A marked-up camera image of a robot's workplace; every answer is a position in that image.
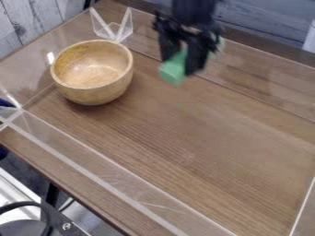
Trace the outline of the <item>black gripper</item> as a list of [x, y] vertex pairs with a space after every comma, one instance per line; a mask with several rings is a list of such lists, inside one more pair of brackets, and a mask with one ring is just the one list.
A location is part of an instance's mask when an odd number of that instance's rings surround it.
[[222, 0], [170, 0], [169, 6], [154, 11], [152, 29], [158, 35], [161, 60], [166, 61], [186, 44], [184, 74], [201, 70], [209, 51], [216, 51], [221, 28], [216, 8]]

